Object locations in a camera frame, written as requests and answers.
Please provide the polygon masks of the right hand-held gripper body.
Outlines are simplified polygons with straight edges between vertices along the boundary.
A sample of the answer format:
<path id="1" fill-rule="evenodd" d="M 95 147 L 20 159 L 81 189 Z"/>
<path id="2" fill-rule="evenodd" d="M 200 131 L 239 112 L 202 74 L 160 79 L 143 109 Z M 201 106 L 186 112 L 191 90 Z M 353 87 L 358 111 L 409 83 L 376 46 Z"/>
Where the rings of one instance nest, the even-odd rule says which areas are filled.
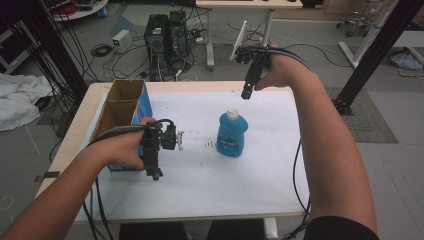
<path id="1" fill-rule="evenodd" d="M 246 84 L 256 84 L 265 65 L 269 63 L 268 47 L 238 47 L 235 51 L 235 62 L 250 64 L 245 77 Z"/>

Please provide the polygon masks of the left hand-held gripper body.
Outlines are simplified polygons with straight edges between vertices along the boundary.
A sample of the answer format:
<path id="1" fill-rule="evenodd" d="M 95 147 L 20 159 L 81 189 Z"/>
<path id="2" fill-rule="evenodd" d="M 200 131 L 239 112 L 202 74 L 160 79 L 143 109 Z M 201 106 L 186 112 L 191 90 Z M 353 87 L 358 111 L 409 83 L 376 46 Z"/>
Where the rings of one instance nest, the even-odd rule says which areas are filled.
<path id="1" fill-rule="evenodd" d="M 154 181 L 158 181 L 163 176 L 159 167 L 159 151 L 175 148 L 182 151 L 182 135 L 183 131 L 178 131 L 174 122 L 169 119 L 160 119 L 147 124 L 141 141 L 143 152 L 141 158 L 146 174 Z"/>

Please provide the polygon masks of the blue bottle with white cap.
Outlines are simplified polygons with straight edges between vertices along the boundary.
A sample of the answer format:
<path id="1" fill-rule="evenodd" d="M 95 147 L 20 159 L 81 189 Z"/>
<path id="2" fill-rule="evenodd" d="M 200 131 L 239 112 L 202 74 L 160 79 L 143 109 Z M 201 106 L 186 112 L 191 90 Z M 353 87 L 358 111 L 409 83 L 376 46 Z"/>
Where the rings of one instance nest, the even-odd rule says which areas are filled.
<path id="1" fill-rule="evenodd" d="M 227 157 L 239 157 L 245 144 L 244 134 L 248 130 L 248 122 L 234 108 L 229 108 L 219 118 L 216 148 Z"/>

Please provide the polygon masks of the blue cardboard box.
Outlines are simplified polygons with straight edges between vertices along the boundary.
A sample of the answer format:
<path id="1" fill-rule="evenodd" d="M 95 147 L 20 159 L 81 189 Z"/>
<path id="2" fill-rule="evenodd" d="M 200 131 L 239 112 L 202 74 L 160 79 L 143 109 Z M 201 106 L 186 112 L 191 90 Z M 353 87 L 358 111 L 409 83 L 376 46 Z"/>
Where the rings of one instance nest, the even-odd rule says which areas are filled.
<path id="1" fill-rule="evenodd" d="M 147 87 L 143 80 L 115 80 L 101 108 L 100 117 L 92 136 L 94 143 L 83 150 L 83 156 L 91 157 L 90 163 L 97 168 L 112 166 L 113 169 L 119 170 L 143 171 L 144 169 L 137 170 L 116 164 L 106 165 L 99 157 L 99 149 L 94 147 L 94 144 L 110 137 L 137 131 L 135 127 L 154 121 L 152 115 Z M 138 148 L 140 158 L 142 154 L 140 143 Z"/>

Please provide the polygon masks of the person's left hand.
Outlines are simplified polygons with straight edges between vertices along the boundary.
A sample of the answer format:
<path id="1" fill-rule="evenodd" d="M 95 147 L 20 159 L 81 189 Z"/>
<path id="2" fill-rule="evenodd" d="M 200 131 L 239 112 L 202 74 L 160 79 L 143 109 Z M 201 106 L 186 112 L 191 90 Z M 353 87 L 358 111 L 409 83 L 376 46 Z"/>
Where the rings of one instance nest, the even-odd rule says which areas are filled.
<path id="1" fill-rule="evenodd" d="M 144 163 L 138 155 L 138 148 L 144 136 L 143 130 L 120 134 L 94 144 L 99 149 L 99 157 L 106 165 L 122 165 L 137 170 L 144 169 Z"/>

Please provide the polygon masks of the person's right hand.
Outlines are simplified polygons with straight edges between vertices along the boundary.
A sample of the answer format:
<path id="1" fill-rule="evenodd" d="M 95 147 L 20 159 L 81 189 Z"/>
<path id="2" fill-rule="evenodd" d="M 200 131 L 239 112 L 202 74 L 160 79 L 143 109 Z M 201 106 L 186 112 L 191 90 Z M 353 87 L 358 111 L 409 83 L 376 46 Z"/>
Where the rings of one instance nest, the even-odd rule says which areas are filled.
<path id="1" fill-rule="evenodd" d="M 268 87 L 289 87 L 294 93 L 307 93 L 322 88 L 318 76 L 294 58 L 270 55 L 270 70 L 259 80 L 254 89 L 261 91 Z"/>

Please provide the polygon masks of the white desk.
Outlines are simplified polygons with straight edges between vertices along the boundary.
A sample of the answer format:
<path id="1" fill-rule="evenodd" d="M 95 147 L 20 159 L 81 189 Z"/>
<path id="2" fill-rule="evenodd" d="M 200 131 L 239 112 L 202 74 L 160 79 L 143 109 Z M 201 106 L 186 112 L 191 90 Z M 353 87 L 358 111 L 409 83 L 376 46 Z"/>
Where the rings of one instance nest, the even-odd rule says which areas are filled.
<path id="1" fill-rule="evenodd" d="M 207 37 L 206 37 L 206 66 L 212 70 L 215 66 L 214 46 L 212 37 L 212 10 L 215 8 L 238 9 L 265 9 L 265 28 L 263 31 L 262 46 L 269 40 L 270 29 L 274 12 L 277 9 L 301 9 L 301 0 L 196 0 L 196 6 L 207 11 Z"/>

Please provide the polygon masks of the person's legs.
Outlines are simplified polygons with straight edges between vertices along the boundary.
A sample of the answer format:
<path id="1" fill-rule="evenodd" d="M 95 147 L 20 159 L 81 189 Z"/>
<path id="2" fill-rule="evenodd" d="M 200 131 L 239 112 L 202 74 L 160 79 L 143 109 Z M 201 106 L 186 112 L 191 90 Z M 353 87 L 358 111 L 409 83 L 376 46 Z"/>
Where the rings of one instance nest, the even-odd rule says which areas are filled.
<path id="1" fill-rule="evenodd" d="M 119 240 L 189 240 L 182 222 L 122 224 Z M 265 240 L 262 219 L 213 220 L 205 240 Z"/>

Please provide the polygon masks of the black computer tower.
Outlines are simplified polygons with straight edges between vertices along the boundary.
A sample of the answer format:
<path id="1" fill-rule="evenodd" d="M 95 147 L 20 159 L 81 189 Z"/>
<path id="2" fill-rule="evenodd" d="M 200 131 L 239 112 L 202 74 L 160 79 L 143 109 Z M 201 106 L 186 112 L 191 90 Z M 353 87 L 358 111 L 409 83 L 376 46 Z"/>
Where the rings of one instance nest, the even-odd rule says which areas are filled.
<path id="1" fill-rule="evenodd" d="M 185 11 L 171 11 L 167 22 L 170 43 L 170 62 L 188 55 Z"/>
<path id="2" fill-rule="evenodd" d="M 158 56 L 166 64 L 169 63 L 167 21 L 168 16 L 165 14 L 151 14 L 144 32 L 144 40 L 149 56 Z"/>

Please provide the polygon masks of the office chair base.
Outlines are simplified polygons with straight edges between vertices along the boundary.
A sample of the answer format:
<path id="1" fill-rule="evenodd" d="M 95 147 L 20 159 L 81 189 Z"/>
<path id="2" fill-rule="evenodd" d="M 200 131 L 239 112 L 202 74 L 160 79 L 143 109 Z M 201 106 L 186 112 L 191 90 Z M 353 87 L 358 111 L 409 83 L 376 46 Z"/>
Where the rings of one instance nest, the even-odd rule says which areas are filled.
<path id="1" fill-rule="evenodd" d="M 338 29 L 349 26 L 349 30 L 345 33 L 346 37 L 352 37 L 357 32 L 363 37 L 367 35 L 372 25 L 372 20 L 362 12 L 350 12 L 346 17 L 336 24 Z"/>

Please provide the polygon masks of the small white device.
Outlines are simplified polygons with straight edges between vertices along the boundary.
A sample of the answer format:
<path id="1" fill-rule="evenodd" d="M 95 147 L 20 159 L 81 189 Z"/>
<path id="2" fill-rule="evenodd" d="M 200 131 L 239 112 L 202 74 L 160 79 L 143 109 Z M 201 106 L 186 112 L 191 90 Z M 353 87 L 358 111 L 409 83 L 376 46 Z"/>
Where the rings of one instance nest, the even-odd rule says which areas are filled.
<path id="1" fill-rule="evenodd" d="M 115 50 L 124 53 L 132 45 L 132 37 L 129 30 L 121 30 L 112 38 Z"/>

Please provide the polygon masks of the white stand leg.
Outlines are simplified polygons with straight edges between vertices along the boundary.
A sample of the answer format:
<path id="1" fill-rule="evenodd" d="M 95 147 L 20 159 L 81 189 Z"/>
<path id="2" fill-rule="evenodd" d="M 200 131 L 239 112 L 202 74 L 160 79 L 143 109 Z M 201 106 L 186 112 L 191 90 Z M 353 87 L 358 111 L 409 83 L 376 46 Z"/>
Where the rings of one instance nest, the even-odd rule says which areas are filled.
<path id="1" fill-rule="evenodd" d="M 383 8 L 383 11 L 380 13 L 380 15 L 378 16 L 376 20 L 372 20 L 368 16 L 372 20 L 371 28 L 369 32 L 367 33 L 367 35 L 364 37 L 364 40 L 359 45 L 355 53 L 351 52 L 351 50 L 348 48 L 345 42 L 338 43 L 340 49 L 343 51 L 343 53 L 345 54 L 345 56 L 347 57 L 351 65 L 353 66 L 353 68 L 356 68 L 359 65 L 359 62 L 362 59 L 363 55 L 366 53 L 367 49 L 372 44 L 372 42 L 378 35 L 379 31 L 384 26 L 385 21 L 390 16 L 391 12 L 393 11 L 398 1 L 399 0 L 365 0 L 360 10 L 353 11 L 353 12 L 362 12 L 366 16 L 368 16 L 367 15 L 368 6 L 371 2 L 378 3 L 377 7 L 370 9 L 371 13 L 377 12 L 380 8 Z"/>

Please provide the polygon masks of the black metal stand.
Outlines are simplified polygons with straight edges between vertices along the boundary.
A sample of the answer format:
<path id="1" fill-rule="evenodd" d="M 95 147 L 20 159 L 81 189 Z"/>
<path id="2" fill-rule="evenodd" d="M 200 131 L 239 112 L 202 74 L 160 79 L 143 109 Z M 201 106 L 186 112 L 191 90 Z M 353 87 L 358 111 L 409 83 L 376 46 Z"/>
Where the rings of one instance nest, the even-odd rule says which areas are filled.
<path id="1" fill-rule="evenodd" d="M 13 26 L 21 20 L 38 40 L 64 77 L 74 100 L 80 102 L 88 90 L 73 60 L 65 49 L 54 21 L 41 0 L 0 0 L 0 22 Z"/>
<path id="2" fill-rule="evenodd" d="M 349 114 L 361 89 L 423 6 L 424 0 L 398 0 L 346 85 L 333 99 L 333 104 L 341 115 Z"/>

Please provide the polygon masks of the grey floor mat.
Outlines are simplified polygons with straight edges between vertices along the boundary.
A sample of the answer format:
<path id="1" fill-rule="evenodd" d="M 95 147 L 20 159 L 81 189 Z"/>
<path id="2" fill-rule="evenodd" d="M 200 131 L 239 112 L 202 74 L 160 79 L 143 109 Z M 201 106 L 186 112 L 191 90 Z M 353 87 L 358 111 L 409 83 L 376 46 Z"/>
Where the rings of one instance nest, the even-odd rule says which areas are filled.
<path id="1" fill-rule="evenodd" d="M 368 92 L 362 89 L 342 118 L 358 143 L 398 144 Z"/>

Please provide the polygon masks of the white cloth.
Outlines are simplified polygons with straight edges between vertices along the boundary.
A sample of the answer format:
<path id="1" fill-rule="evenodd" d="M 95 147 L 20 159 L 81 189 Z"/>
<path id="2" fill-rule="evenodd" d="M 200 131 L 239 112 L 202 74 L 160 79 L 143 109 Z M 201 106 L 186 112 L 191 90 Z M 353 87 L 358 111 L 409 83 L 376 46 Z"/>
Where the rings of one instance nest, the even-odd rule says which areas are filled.
<path id="1" fill-rule="evenodd" d="M 0 131 L 26 125 L 40 116 L 35 103 L 50 96 L 52 87 L 44 76 L 0 73 Z"/>

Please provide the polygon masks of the grey bag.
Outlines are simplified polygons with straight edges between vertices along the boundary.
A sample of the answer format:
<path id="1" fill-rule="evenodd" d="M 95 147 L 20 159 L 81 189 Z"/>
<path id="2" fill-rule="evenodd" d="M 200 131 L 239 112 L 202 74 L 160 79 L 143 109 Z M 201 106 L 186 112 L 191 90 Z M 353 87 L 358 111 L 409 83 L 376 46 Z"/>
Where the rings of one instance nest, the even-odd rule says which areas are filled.
<path id="1" fill-rule="evenodd" d="M 389 60 L 396 67 L 403 69 L 421 70 L 423 68 L 423 65 L 412 55 L 409 49 L 392 53 Z"/>

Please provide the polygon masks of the round white table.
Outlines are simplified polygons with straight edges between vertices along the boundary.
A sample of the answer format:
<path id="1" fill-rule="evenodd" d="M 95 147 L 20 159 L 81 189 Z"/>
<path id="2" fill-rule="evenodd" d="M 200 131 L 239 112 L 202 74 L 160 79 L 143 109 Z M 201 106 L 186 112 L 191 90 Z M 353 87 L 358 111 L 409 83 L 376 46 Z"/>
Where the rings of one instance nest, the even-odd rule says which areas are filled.
<path id="1" fill-rule="evenodd" d="M 97 14 L 100 18 L 104 18 L 107 16 L 107 3 L 108 0 L 92 0 L 91 6 L 61 6 L 53 11 L 53 17 L 57 22 L 80 19 L 92 14 Z"/>

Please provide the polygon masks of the black sleeve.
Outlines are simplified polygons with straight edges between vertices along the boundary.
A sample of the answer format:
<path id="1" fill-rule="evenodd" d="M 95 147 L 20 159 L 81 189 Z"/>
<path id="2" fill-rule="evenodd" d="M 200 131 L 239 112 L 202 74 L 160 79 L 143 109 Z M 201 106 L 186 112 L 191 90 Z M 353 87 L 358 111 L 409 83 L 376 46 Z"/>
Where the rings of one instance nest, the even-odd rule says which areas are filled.
<path id="1" fill-rule="evenodd" d="M 322 216 L 306 227 L 303 240 L 380 240 L 370 228 L 339 216 Z"/>

